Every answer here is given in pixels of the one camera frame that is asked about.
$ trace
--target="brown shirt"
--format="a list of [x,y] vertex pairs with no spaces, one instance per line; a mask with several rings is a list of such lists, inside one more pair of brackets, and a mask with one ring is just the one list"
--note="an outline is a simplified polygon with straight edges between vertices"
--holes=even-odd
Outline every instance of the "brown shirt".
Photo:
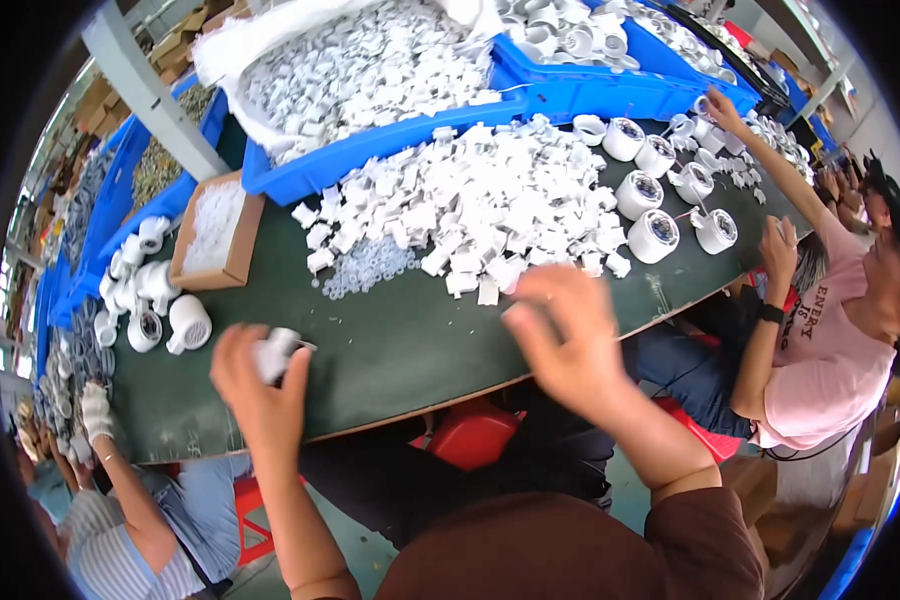
[[432,524],[390,565],[377,600],[761,598],[763,574],[737,495],[670,496],[644,537],[554,493],[501,496]]

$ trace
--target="workbench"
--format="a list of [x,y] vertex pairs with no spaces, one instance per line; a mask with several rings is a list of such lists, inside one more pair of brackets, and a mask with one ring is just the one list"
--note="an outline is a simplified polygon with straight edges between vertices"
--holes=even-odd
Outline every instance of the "workbench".
[[[665,127],[656,121],[640,125],[648,134]],[[226,127],[234,126],[228,119]],[[223,136],[234,134],[225,130]],[[225,144],[221,140],[218,146],[222,155]],[[595,152],[607,162],[601,185],[615,189],[636,168],[633,162],[607,157],[600,148]],[[678,160],[689,162],[692,156],[682,152]],[[655,265],[639,262],[621,246],[632,271],[617,279],[607,269],[603,279],[612,290],[624,335],[680,312],[758,266],[757,244],[766,215],[789,215],[798,235],[809,231],[768,174],[757,168],[766,205],[757,202],[753,190],[734,187],[728,174],[715,176],[716,189],[704,201],[708,210],[724,209],[736,221],[739,240],[732,248],[705,253],[687,218],[677,221],[681,239],[676,251]],[[676,216],[691,209],[666,177],[660,181],[662,210]],[[304,202],[313,209],[319,199]],[[171,331],[164,318],[162,342],[139,354],[127,341],[127,316],[120,318],[112,402],[118,444],[132,462],[174,462],[245,448],[236,420],[207,376],[218,338],[237,322],[291,328],[316,344],[307,385],[307,439],[424,413],[528,376],[528,366],[500,320],[510,305],[505,295],[498,306],[477,306],[476,293],[456,300],[446,293],[442,277],[407,270],[366,294],[330,300],[311,285],[306,232],[291,218],[291,210],[266,203],[245,287],[196,293],[213,320],[213,335],[203,347],[169,354],[164,344]],[[174,242],[176,236],[154,259],[170,258]],[[324,271],[320,279],[331,274]]]

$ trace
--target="pink t-shirt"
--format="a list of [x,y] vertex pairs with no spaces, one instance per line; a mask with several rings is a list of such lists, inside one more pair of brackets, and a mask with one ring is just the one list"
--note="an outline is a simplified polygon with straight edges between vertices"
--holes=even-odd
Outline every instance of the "pink t-shirt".
[[847,431],[876,408],[897,352],[858,329],[843,301],[867,291],[867,248],[829,211],[816,232],[829,259],[826,276],[803,294],[783,320],[764,404],[750,441],[808,450]]

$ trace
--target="concrete floor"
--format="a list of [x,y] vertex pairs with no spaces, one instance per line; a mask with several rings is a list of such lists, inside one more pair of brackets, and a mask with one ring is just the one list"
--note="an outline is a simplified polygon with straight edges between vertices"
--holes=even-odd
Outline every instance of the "concrete floor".
[[[650,491],[640,483],[630,462],[622,452],[607,462],[606,480],[613,486],[610,514],[638,534],[650,510]],[[374,533],[330,504],[311,486],[307,486],[316,508],[336,539],[350,572],[360,585],[364,599],[376,594],[387,568],[396,558],[394,546],[383,535]],[[263,510],[252,515],[252,521],[266,523]],[[226,595],[230,600],[276,600],[290,598],[290,592],[280,576],[276,556],[269,554],[240,569],[231,576],[234,581]]]

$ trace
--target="smartwatch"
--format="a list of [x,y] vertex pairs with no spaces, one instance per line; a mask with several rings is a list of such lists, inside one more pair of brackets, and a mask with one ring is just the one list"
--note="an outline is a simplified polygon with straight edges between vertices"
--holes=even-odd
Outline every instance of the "smartwatch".
[[777,306],[770,306],[766,303],[760,304],[760,309],[757,311],[756,317],[757,319],[776,323],[777,325],[783,324],[783,311]]

